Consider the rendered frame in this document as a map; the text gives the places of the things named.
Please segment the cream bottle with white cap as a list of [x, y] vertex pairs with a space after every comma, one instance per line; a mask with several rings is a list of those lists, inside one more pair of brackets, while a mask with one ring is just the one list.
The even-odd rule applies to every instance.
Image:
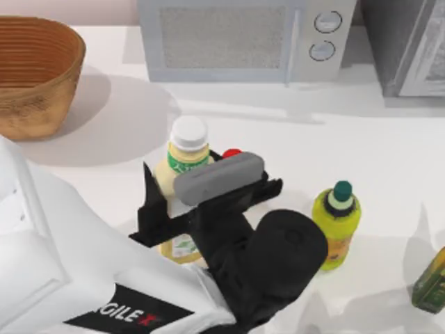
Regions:
[[[170, 131], [166, 156], [154, 169], [154, 177], [167, 200], [169, 217], [174, 218], [190, 209], [176, 198], [173, 187], [176, 177], [198, 166], [214, 162], [210, 155], [206, 123], [196, 116], [177, 118]], [[159, 250], [164, 257], [179, 264], [202, 259], [197, 246], [187, 234], [181, 234], [162, 243]]]

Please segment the microwave oven door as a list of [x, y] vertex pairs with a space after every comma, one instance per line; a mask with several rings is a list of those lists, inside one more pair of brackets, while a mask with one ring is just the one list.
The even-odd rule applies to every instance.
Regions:
[[153, 82], [281, 82], [294, 0], [137, 0]]

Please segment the yellow-green bottle with green cap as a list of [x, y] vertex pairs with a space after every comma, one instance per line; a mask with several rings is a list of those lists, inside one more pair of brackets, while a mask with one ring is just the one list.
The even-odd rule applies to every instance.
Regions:
[[361, 216], [359, 199], [349, 181], [340, 180], [318, 194], [312, 205], [311, 217], [327, 239], [327, 257], [321, 266], [323, 271], [334, 270], [343, 264]]

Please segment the pale microwave oven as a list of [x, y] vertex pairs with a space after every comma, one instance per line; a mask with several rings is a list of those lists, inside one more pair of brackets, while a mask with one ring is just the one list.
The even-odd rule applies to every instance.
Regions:
[[339, 73], [357, 0], [137, 0], [149, 79], [318, 83]]

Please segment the microwave knob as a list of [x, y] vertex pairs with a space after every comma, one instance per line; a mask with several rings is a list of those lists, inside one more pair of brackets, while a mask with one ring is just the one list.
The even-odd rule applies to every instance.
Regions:
[[336, 46], [329, 40], [321, 40], [309, 48], [309, 56], [312, 60], [323, 62], [331, 59], [337, 51]]
[[341, 26], [342, 21], [341, 14], [331, 10], [318, 14], [314, 20], [314, 27], [320, 33], [333, 33]]

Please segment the brown woven basket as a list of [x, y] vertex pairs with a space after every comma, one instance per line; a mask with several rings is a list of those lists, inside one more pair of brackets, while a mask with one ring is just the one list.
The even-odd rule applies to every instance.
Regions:
[[72, 105], [86, 55], [68, 25], [0, 15], [0, 135], [32, 141], [54, 135]]

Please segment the dark green bottle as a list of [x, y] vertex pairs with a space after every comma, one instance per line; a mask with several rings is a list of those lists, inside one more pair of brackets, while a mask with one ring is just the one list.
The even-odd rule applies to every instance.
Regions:
[[432, 314], [445, 308], [445, 246], [415, 282], [412, 305]]

